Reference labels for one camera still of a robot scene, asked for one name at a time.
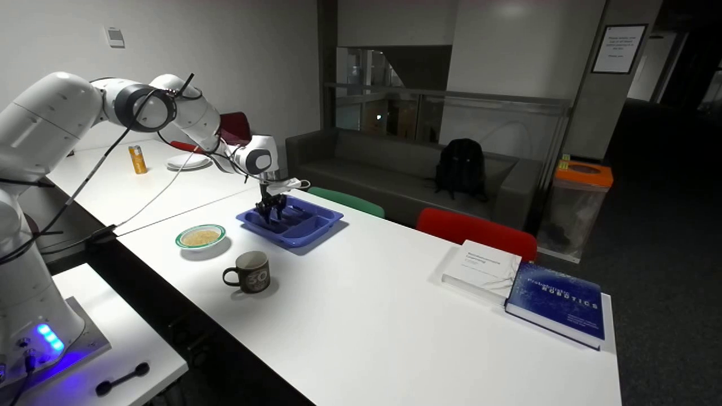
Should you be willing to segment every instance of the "trash bin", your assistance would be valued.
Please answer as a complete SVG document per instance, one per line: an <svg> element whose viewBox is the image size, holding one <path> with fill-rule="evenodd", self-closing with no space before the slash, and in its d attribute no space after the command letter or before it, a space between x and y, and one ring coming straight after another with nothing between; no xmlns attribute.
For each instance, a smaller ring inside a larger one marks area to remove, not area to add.
<svg viewBox="0 0 722 406"><path fill-rule="evenodd" d="M606 164L559 159L538 235L540 253L581 263L612 183Z"/></svg>

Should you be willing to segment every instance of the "white book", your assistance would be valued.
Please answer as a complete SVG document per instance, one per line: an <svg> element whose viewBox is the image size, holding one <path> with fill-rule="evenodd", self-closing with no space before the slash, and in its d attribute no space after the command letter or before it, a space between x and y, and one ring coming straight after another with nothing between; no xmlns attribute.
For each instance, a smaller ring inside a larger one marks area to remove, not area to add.
<svg viewBox="0 0 722 406"><path fill-rule="evenodd" d="M520 255L468 239L442 269L442 282L508 297L520 262Z"/></svg>

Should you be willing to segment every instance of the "blue book cover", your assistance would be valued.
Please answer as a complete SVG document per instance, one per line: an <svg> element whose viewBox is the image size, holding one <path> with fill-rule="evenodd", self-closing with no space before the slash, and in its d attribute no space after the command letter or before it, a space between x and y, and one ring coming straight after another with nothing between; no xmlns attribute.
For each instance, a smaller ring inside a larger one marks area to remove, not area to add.
<svg viewBox="0 0 722 406"><path fill-rule="evenodd" d="M520 265L506 312L590 348L606 341L601 284L538 263Z"/></svg>

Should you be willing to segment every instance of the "framed picture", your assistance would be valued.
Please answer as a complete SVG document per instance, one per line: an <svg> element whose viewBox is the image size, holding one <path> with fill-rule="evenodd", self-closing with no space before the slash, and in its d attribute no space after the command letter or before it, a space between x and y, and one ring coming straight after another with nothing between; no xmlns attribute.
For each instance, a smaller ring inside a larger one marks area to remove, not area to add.
<svg viewBox="0 0 722 406"><path fill-rule="evenodd" d="M647 25L607 25L592 71L630 75Z"/></svg>

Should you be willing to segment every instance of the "red chair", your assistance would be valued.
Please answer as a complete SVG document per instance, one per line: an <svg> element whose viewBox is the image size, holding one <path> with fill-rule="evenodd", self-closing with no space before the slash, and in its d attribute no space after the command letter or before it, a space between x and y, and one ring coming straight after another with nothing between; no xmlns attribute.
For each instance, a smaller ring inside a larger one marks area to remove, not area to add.
<svg viewBox="0 0 722 406"><path fill-rule="evenodd" d="M538 239L532 235L479 216L424 207L415 228L456 244L473 239L494 246L500 251L514 253L526 262L536 262L538 256Z"/></svg>
<svg viewBox="0 0 722 406"><path fill-rule="evenodd" d="M225 143L249 143L250 124L246 112L223 112L220 134L225 140Z"/></svg>

